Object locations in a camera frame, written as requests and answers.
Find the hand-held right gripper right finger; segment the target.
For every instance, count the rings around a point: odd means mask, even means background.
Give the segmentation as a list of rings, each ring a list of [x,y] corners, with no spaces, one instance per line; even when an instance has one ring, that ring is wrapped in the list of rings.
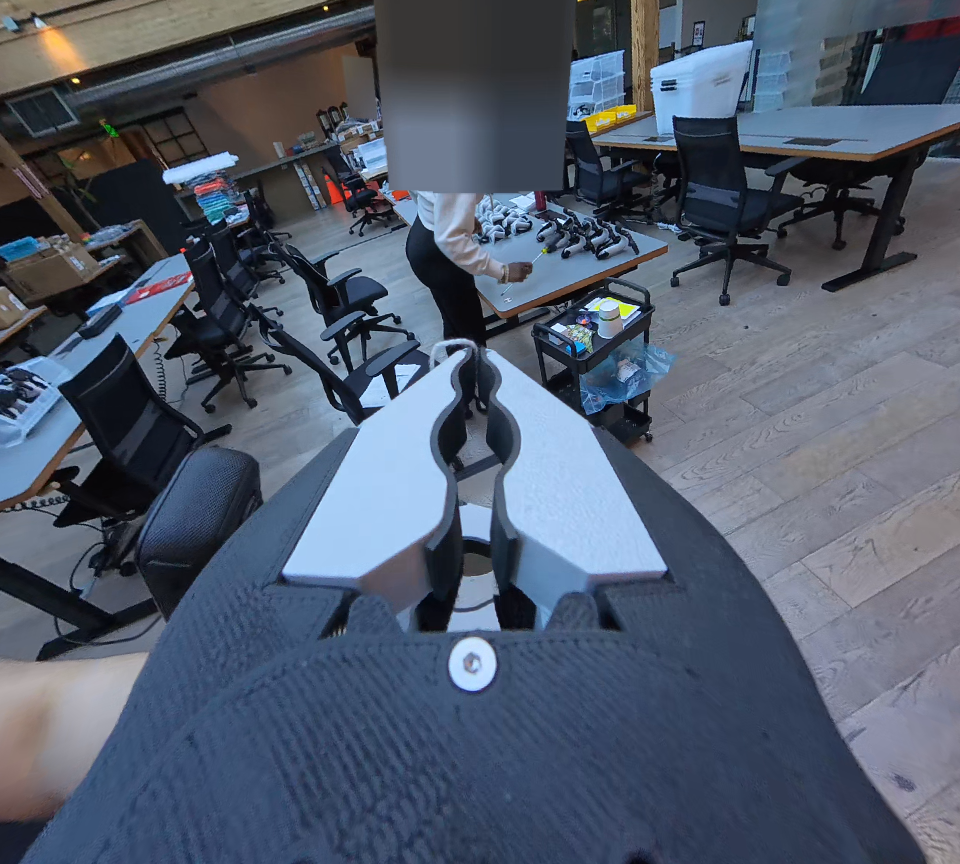
[[[478,385],[500,465],[489,542],[502,608],[540,630],[567,594],[661,580],[666,561],[588,421],[492,350]]]

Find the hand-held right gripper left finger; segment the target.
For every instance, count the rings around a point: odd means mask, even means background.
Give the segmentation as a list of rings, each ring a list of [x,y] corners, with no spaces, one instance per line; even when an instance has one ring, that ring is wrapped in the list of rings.
[[[356,430],[282,569],[290,587],[382,598],[414,631],[447,631],[466,545],[454,459],[467,439],[459,350]]]

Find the black utility cart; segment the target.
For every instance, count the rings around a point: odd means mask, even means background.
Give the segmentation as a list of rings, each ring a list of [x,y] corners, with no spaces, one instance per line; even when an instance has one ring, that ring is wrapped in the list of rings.
[[[641,313],[612,340],[598,335],[596,323],[586,311],[590,301],[603,297],[642,306]],[[653,389],[631,402],[610,405],[597,414],[586,415],[581,408],[580,377],[629,341],[642,338],[644,343],[652,344],[650,328],[654,313],[647,288],[622,278],[605,279],[549,320],[535,323],[532,330],[541,385],[589,424],[605,429],[627,446],[639,439],[647,442],[653,439],[650,414]]]

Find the black mesh office chair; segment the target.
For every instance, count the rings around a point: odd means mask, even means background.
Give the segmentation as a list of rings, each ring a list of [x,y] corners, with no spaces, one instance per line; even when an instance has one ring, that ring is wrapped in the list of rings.
[[[598,218],[613,219],[648,204],[639,188],[651,183],[650,174],[634,159],[605,166],[585,121],[566,122],[566,145],[574,162],[574,192]]]
[[[273,353],[256,354],[244,344],[243,337],[250,323],[248,309],[227,288],[210,241],[205,237],[195,237],[187,243],[183,254],[194,280],[200,314],[187,306],[182,306],[175,313],[171,324],[176,331],[176,339],[164,358],[198,357],[202,368],[186,373],[187,386],[216,378],[216,384],[200,402],[207,413],[215,412],[215,398],[233,383],[246,406],[256,408],[258,401],[249,394],[247,388],[250,375],[282,371],[289,376],[292,368],[278,363]]]
[[[809,159],[799,164],[789,173],[805,186],[822,187],[823,196],[813,204],[803,204],[786,223],[777,225],[775,236],[784,239],[787,226],[801,223],[810,218],[830,212],[834,220],[834,251],[846,247],[844,239],[844,219],[848,212],[878,217],[880,208],[874,199],[853,195],[854,190],[864,189],[870,181],[879,176],[890,177],[894,173],[893,159],[874,162],[840,162],[827,159]]]
[[[145,515],[193,450],[233,429],[226,425],[203,431],[165,402],[119,334],[58,389],[101,458],[82,484],[66,468],[53,474],[69,498],[54,527]]]
[[[336,190],[351,216],[349,234],[363,237],[371,226],[388,226],[399,220],[393,205],[350,166],[340,148],[323,148],[319,157],[331,182],[330,193]]]
[[[409,338],[364,359],[340,378],[318,354],[284,330],[265,310],[250,306],[248,311],[264,343],[275,353],[293,357],[313,371],[330,405],[347,415],[355,426],[376,414],[429,371],[428,355],[421,351],[415,338]]]
[[[765,170],[772,179],[767,190],[751,188],[741,153],[735,117],[675,116],[674,138],[680,166],[678,222],[699,243],[696,260],[678,268],[670,278],[677,287],[680,275],[722,261],[724,281],[719,304],[731,302],[729,284],[738,260],[777,272],[776,284],[787,286],[791,270],[769,258],[769,247],[758,243],[775,218],[800,210],[804,201],[784,194],[788,173],[804,163],[786,158]]]
[[[402,318],[394,312],[380,313],[376,307],[389,296],[388,288],[364,274],[361,268],[352,268],[331,278],[327,272],[330,258],[339,252],[311,260],[294,245],[279,242],[274,249],[283,263],[306,285],[311,306],[323,319],[325,330],[320,338],[331,341],[333,348],[327,357],[330,363],[354,370],[350,344],[359,340],[361,357],[368,359],[368,345],[375,332],[401,334],[408,341],[415,340],[410,330],[402,327]]]
[[[208,225],[207,239],[224,274],[232,275],[243,268],[258,282],[285,283],[288,267],[278,251],[280,239],[268,227],[272,221],[269,208],[259,194],[244,192],[246,215],[241,209],[217,225]]]

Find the black fabric chair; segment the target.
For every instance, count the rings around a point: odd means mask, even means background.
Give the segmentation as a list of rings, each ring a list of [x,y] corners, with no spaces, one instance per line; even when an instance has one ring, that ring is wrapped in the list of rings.
[[[202,447],[177,466],[141,526],[134,557],[164,620],[262,503],[259,464],[246,452]]]

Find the yellow sheet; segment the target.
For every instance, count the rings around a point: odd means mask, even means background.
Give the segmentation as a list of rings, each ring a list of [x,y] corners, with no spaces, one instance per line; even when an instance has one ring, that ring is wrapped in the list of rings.
[[[590,301],[590,302],[585,306],[585,310],[589,313],[590,319],[591,319],[592,321],[594,321],[594,323],[596,323],[597,307],[598,307],[598,305],[599,305],[599,302],[600,302],[602,299],[605,299],[605,298],[612,298],[612,297],[595,298],[595,299],[593,299],[592,301]],[[626,303],[626,302],[623,302],[623,301],[618,300],[618,299],[616,299],[616,298],[612,298],[612,299],[615,299],[615,300],[617,300],[617,301],[620,302],[620,310],[621,310],[621,314],[622,314],[623,328],[626,326],[627,323],[629,323],[629,321],[630,321],[631,319],[633,319],[633,318],[636,317],[639,313],[642,312],[642,306],[641,306],[641,305]]]

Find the grey work table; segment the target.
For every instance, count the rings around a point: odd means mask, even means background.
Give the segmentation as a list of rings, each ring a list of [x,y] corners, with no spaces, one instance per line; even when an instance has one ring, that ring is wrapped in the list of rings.
[[[411,192],[415,212],[412,225],[418,213],[416,194],[417,191]],[[524,282],[515,283],[506,299],[501,297],[503,284],[486,276],[477,277],[475,284],[486,322],[486,342],[545,316],[549,306],[569,302],[579,293],[589,290],[605,279],[626,275],[640,264],[666,253],[667,246],[664,241],[643,235],[636,235],[634,238],[640,251],[637,257],[625,255],[597,260],[590,254],[584,254],[565,260],[556,254],[543,254],[534,264],[530,277]],[[492,257],[505,263],[531,261],[534,256],[534,242],[525,235],[499,244],[479,245]],[[421,284],[415,274],[414,276],[426,294],[427,303],[433,305],[438,314],[436,327],[427,337],[429,343],[438,343],[444,339],[441,315],[429,290]]]

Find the group of hand-held grippers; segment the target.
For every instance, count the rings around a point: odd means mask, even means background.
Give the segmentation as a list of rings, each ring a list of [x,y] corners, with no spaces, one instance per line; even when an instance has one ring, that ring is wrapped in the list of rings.
[[[628,229],[571,210],[559,209],[534,213],[522,210],[515,203],[504,204],[485,195],[476,207],[481,226],[476,241],[481,245],[503,243],[521,236],[534,242],[534,254],[546,247],[546,255],[570,259],[590,254],[597,260],[619,256],[637,257],[641,252],[637,240]]]

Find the stack of colourful cloths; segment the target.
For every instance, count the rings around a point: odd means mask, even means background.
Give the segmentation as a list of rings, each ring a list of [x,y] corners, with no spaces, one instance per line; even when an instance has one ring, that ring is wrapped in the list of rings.
[[[211,225],[223,223],[246,206],[233,179],[222,171],[198,176],[189,186],[203,217]]]

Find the black framed window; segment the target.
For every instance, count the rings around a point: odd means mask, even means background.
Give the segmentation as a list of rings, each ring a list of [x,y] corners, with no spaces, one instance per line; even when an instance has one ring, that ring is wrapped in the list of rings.
[[[184,108],[144,117],[140,127],[166,169],[210,156],[210,150]]]

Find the stack of clear bins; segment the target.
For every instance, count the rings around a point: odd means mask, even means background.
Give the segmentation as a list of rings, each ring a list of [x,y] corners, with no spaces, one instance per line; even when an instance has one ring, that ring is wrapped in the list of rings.
[[[578,121],[624,104],[625,52],[579,58],[570,64],[567,120]]]

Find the white cooler box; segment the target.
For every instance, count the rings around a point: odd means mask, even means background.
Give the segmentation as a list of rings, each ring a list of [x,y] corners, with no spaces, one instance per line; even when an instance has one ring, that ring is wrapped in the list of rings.
[[[701,49],[650,71],[656,133],[674,134],[674,117],[735,115],[753,57],[753,42]]]

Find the large grey desk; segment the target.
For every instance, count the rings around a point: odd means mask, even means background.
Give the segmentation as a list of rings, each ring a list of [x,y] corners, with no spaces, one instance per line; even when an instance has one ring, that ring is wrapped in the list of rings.
[[[917,255],[889,254],[899,232],[902,210],[917,168],[930,146],[958,135],[956,104],[901,104],[787,108],[735,116],[741,153],[751,188],[767,190],[767,167],[786,158],[874,162],[893,159],[894,173],[875,218],[870,242],[857,270],[822,284],[829,293],[906,266]],[[674,134],[660,137],[654,116],[606,129],[595,139],[601,146],[678,158]]]

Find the long wall counter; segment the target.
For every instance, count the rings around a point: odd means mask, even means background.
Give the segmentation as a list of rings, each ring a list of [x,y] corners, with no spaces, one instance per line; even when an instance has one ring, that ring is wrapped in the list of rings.
[[[243,198],[247,190],[259,194],[273,219],[282,223],[318,213],[330,205],[320,153],[331,146],[339,148],[336,141],[329,140],[311,148],[296,147],[292,154],[275,156],[270,162],[246,169],[238,161],[222,172],[232,178]],[[189,184],[173,187],[180,196],[197,204]]]

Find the grey ventilation duct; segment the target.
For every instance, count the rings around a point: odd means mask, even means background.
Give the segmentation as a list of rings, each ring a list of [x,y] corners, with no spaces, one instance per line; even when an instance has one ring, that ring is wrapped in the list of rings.
[[[178,57],[162,65],[139,67],[131,74],[69,92],[66,102],[71,107],[82,109],[124,95],[186,86],[198,80],[242,71],[247,66],[278,61],[312,47],[336,46],[372,29],[375,23],[375,8],[368,4],[246,41],[232,41],[204,53]]]

